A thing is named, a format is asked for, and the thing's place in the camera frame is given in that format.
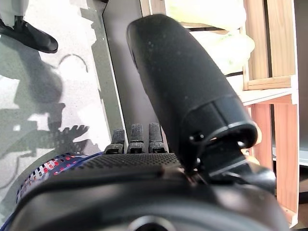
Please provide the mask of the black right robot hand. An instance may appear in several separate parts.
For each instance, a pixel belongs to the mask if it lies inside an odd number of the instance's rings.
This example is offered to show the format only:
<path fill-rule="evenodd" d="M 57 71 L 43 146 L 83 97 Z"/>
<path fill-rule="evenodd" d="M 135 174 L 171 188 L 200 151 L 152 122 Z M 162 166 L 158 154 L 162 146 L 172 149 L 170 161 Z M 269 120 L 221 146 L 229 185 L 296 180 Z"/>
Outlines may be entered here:
<path fill-rule="evenodd" d="M 20 186 L 4 231 L 287 231 L 272 170 L 242 149 L 258 132 L 227 79 L 177 21 L 127 27 L 128 47 L 159 125 L 114 133 L 103 153 L 63 154 Z"/>

